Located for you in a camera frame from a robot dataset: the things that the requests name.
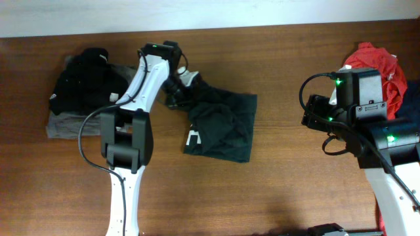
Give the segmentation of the dark green Nike t-shirt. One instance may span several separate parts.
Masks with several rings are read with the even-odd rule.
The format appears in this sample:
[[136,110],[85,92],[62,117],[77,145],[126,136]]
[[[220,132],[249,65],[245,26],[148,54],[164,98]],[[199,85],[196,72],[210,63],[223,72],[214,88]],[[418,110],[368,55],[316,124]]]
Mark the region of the dark green Nike t-shirt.
[[202,81],[194,105],[184,153],[248,163],[253,145],[257,95],[235,93]]

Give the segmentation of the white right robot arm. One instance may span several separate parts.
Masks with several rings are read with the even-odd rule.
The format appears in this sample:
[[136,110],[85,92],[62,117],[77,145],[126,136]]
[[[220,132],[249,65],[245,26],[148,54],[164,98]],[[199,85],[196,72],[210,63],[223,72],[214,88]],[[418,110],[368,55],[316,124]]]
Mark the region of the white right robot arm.
[[387,235],[419,234],[419,127],[387,117],[381,74],[372,68],[325,73],[336,103],[317,94],[301,102],[302,124],[345,142],[374,191]]

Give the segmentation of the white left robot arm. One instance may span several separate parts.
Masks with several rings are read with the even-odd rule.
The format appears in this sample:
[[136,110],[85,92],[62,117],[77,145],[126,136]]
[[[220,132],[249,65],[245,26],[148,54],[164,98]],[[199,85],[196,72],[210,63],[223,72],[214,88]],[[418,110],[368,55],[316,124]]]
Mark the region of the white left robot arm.
[[193,100],[193,78],[179,68],[182,49],[174,41],[146,43],[138,70],[114,109],[100,114],[101,154],[111,178],[107,235],[139,235],[140,183],[154,149],[150,111],[160,91],[164,105],[186,109]]

